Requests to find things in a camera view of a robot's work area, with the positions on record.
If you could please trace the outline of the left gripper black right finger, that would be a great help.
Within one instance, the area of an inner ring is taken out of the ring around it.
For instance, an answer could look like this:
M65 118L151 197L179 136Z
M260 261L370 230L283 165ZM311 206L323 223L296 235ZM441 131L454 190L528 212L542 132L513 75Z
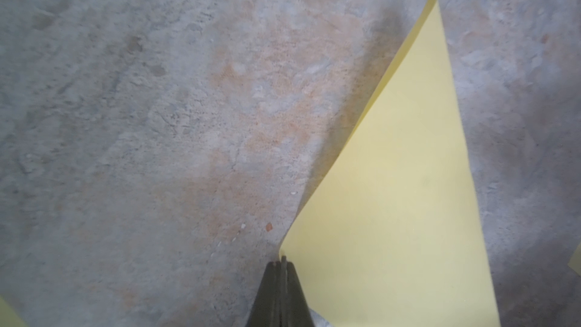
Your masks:
M281 326L315 326L297 271L286 256L281 259Z

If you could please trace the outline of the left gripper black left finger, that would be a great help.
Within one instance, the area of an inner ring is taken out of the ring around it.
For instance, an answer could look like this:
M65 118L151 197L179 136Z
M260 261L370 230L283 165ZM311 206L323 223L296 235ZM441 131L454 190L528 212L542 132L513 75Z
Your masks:
M280 276L281 263L278 261L267 263L246 327L280 326Z

